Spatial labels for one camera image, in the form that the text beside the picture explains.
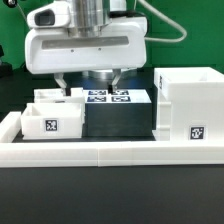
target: white tray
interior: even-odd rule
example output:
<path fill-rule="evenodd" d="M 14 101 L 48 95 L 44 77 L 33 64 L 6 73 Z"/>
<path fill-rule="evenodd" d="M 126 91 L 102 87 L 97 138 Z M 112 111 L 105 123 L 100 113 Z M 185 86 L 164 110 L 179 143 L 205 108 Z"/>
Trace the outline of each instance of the white tray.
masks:
<path fill-rule="evenodd" d="M 20 112 L 0 124 L 0 167 L 224 164 L 224 141 L 12 143 Z"/>

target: black table surface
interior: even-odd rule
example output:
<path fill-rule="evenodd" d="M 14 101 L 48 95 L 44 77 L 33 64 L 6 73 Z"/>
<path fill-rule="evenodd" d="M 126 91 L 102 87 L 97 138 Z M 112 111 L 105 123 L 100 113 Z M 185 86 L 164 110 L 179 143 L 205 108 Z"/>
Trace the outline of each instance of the black table surface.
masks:
<path fill-rule="evenodd" d="M 2 118 L 40 86 L 56 87 L 22 71 L 0 79 Z M 223 177 L 223 165 L 4 168 L 0 223 L 222 224 Z"/>

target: small white box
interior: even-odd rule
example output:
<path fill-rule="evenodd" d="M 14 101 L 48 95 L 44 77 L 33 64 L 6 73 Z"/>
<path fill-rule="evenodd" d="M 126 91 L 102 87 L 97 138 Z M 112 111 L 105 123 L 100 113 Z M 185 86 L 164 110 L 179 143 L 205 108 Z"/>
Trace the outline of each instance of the small white box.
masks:
<path fill-rule="evenodd" d="M 82 105 L 29 103 L 21 116 L 24 139 L 81 138 Z"/>
<path fill-rule="evenodd" d="M 80 103 L 82 119 L 85 122 L 85 96 L 83 88 L 71 88 L 71 96 L 66 96 L 63 89 L 35 89 L 34 103 Z"/>

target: cable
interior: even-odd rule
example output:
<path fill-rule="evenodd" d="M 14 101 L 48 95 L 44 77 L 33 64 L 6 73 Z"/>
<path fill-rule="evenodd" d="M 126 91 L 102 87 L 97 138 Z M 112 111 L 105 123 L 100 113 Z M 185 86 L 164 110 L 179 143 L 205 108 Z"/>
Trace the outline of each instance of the cable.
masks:
<path fill-rule="evenodd" d="M 17 6 L 18 6 L 18 9 L 19 9 L 19 11 L 20 11 L 20 13 L 21 13 L 21 15 L 22 15 L 23 19 L 24 19 L 24 20 L 25 20 L 25 22 L 26 22 L 26 25 L 29 27 L 29 25 L 28 25 L 28 23 L 27 23 L 26 15 L 25 15 L 25 13 L 24 13 L 24 11 L 23 11 L 22 7 L 20 6 L 20 4 L 19 4 L 19 3 L 17 3 Z"/>
<path fill-rule="evenodd" d="M 176 38 L 176 39 L 162 39 L 162 38 L 151 38 L 151 37 L 145 37 L 146 41 L 151 42 L 163 42 L 163 43 L 178 43 L 184 40 L 187 37 L 187 31 L 178 23 L 161 13 L 159 10 L 151 6 L 149 3 L 147 3 L 145 0 L 135 0 L 134 8 L 136 7 L 137 1 L 141 3 L 149 12 L 153 13 L 157 17 L 159 17 L 164 22 L 168 23 L 173 28 L 177 29 L 180 33 L 182 33 L 182 37 Z"/>
<path fill-rule="evenodd" d="M 134 2 L 134 10 L 136 9 L 136 5 L 137 5 L 137 0 L 135 0 Z"/>

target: white container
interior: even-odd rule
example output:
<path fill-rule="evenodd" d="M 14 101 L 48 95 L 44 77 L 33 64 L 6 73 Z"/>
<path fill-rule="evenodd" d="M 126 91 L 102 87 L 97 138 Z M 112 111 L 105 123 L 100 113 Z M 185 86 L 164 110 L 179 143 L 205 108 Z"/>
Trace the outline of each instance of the white container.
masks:
<path fill-rule="evenodd" d="M 157 140 L 223 140 L 224 76 L 212 68 L 156 68 Z"/>
<path fill-rule="evenodd" d="M 65 96 L 63 89 L 35 89 L 35 103 L 80 103 L 82 119 L 85 122 L 85 96 L 83 88 L 71 88 L 71 96 Z"/>
<path fill-rule="evenodd" d="M 81 104 L 29 103 L 21 116 L 24 139 L 81 138 L 82 124 Z"/>

